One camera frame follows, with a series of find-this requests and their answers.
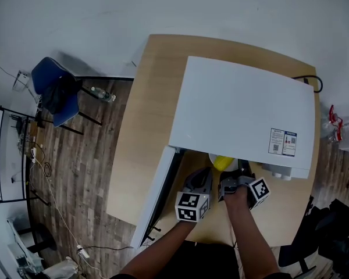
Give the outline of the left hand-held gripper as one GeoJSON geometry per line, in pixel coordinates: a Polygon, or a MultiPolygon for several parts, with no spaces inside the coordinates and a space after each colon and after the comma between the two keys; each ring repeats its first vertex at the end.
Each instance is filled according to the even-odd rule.
{"type": "Polygon", "coordinates": [[[199,222],[210,209],[210,193],[213,174],[210,167],[203,167],[191,173],[184,182],[184,188],[203,189],[204,194],[178,192],[175,213],[178,221],[199,222]]]}

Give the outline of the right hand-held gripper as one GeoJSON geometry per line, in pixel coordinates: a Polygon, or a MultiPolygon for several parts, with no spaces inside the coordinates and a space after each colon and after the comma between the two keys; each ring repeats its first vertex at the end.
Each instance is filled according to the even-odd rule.
{"type": "Polygon", "coordinates": [[[270,189],[263,177],[254,179],[250,163],[247,160],[238,160],[238,169],[241,175],[238,178],[228,177],[220,180],[218,185],[218,202],[224,200],[225,195],[233,194],[240,186],[247,187],[247,203],[252,210],[259,206],[270,195],[270,189]]]}

